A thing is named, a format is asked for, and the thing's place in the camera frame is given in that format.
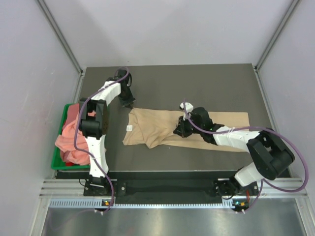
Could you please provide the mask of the beige t shirt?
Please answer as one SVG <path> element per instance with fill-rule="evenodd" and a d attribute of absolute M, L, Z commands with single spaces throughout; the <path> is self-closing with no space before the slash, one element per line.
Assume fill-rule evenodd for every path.
<path fill-rule="evenodd" d="M 207 143 L 198 134 L 192 134 L 187 138 L 175 135 L 173 131 L 182 115 L 181 111 L 134 108 L 128 114 L 128 125 L 123 144 L 125 146 L 145 144 L 149 149 L 159 145 L 169 145 L 203 150 L 243 152 L 241 149 Z"/>

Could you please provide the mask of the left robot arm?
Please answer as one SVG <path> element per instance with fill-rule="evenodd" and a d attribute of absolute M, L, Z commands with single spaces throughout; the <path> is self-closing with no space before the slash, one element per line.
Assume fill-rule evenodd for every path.
<path fill-rule="evenodd" d="M 135 98 L 130 90 L 131 84 L 132 75 L 128 69 L 119 68 L 98 92 L 89 98 L 82 98 L 79 102 L 74 146 L 90 158 L 90 172 L 85 183 L 84 196 L 114 194 L 105 155 L 105 138 L 109 127 L 108 106 L 118 97 L 123 107 L 132 108 Z"/>

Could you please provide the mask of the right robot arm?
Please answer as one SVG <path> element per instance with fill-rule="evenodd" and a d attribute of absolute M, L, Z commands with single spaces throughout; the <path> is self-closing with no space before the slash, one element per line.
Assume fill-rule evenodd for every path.
<path fill-rule="evenodd" d="M 252 162 L 230 177 L 228 186 L 237 195 L 248 185 L 262 179 L 276 179 L 295 160 L 294 154 L 274 130 L 240 130 L 213 122 L 203 107 L 188 102 L 179 106 L 183 115 L 178 119 L 174 134 L 187 138 L 198 134 L 206 143 L 236 148 L 250 154 Z"/>

